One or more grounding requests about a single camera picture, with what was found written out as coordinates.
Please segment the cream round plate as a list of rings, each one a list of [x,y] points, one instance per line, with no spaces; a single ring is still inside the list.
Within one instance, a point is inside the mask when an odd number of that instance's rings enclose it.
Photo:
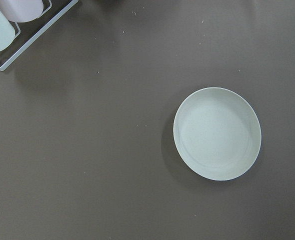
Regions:
[[[193,172],[209,180],[229,181],[255,163],[262,131],[254,109],[242,96],[207,87],[191,93],[178,107],[173,139]]]

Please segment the pale pink cup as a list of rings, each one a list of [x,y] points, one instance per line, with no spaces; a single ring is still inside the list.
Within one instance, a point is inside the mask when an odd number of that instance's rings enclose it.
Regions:
[[[35,20],[43,10],[42,0],[0,0],[0,11],[7,20],[15,23]]]

